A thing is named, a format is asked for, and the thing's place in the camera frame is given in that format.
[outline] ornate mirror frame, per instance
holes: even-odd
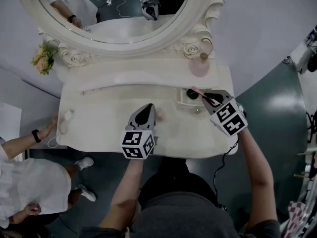
[[[53,9],[48,13],[50,9],[47,6],[45,8],[39,0],[21,0],[43,30],[42,33],[48,35],[48,40],[56,41],[61,56],[70,66],[87,65],[85,57],[89,57],[90,54],[124,58],[142,56],[162,49],[181,51],[182,56],[189,59],[200,52],[211,54],[211,21],[219,17],[219,9],[224,1],[187,0],[178,14],[173,17],[172,23],[165,29],[160,28],[154,32],[154,35],[151,33],[149,36],[143,36],[142,39],[146,37],[144,40],[139,38],[135,41],[129,40],[131,43],[128,44],[111,44],[113,40],[109,39],[108,43],[94,40],[92,38],[94,35],[89,33],[84,37],[84,31],[66,20],[63,24],[58,22],[55,18],[61,16]]]

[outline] white wall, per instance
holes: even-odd
[[[0,18],[0,67],[55,96],[60,96],[62,83],[54,72],[43,76],[30,65],[42,38],[38,35],[37,25],[20,0],[0,0]]]
[[[235,94],[258,82],[317,25],[317,0],[226,0],[213,37]]]
[[[0,102],[22,109],[20,135],[42,128],[58,115],[59,99],[0,68]]]
[[[227,0],[215,23],[219,63],[230,66],[236,95],[291,53],[317,24],[317,0]],[[41,89],[60,95],[54,73],[29,64],[41,37],[19,0],[0,0],[0,65]]]

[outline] flower bouquet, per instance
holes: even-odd
[[[53,56],[56,52],[57,48],[51,47],[47,42],[43,41],[31,63],[37,67],[40,74],[48,75],[54,64]]]

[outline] white sneaker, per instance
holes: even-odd
[[[84,185],[80,184],[80,185],[78,185],[76,187],[76,189],[81,189],[82,190],[81,195],[86,197],[89,201],[92,201],[92,202],[96,201],[95,194],[93,194],[92,192],[88,191]]]
[[[79,166],[80,170],[83,170],[84,168],[91,167],[94,164],[94,160],[89,157],[83,158],[81,161],[76,161],[75,165]]]

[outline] white cloth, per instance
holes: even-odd
[[[82,26],[87,27],[97,23],[96,13],[98,8],[89,0],[61,0],[71,12],[82,22]]]
[[[0,226],[31,203],[41,214],[64,212],[68,207],[71,179],[58,163],[43,159],[9,160],[0,146]]]

